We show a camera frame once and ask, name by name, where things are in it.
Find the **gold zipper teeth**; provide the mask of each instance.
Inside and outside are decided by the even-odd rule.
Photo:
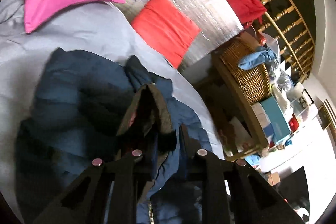
[[[152,206],[152,199],[148,199],[149,223],[154,224],[154,211]]]

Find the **bed sheet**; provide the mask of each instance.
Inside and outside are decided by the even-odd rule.
[[[96,53],[124,65],[136,55],[142,65],[173,83],[173,96],[191,107],[207,131],[213,152],[224,159],[212,118],[190,83],[133,30],[113,4],[89,3],[63,10],[35,32],[24,30],[24,0],[0,3],[0,190],[21,221],[14,189],[14,143],[30,113],[35,87],[58,47]]]

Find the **metal bolt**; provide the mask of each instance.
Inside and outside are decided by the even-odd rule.
[[[245,166],[246,165],[246,160],[244,159],[238,159],[236,161],[236,163],[239,165],[239,166]]]
[[[142,155],[142,151],[140,149],[135,149],[132,151],[132,155],[135,157],[140,157]]]
[[[197,154],[199,154],[200,156],[205,156],[207,153],[208,151],[205,149],[200,149],[197,151]]]
[[[92,161],[93,166],[101,166],[103,164],[103,160],[100,158],[96,158]]]

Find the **dark blue jacket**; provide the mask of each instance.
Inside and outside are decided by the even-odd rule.
[[[21,123],[16,142],[16,195],[26,224],[64,190],[94,158],[116,153],[116,132],[134,94],[155,83],[166,100],[175,130],[183,123],[192,138],[211,151],[195,112],[172,97],[172,82],[148,72],[136,56],[125,67],[86,51],[57,49],[37,86],[31,117]],[[200,191],[177,183],[177,147],[160,166],[147,193],[155,223],[197,223]],[[148,202],[138,205],[137,222],[149,223]]]

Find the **wicker basket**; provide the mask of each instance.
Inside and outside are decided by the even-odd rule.
[[[254,52],[240,37],[231,40],[224,48],[220,58],[229,69],[238,85],[243,90],[250,105],[270,97],[268,73],[264,64],[250,70],[242,70],[238,62],[246,55]]]

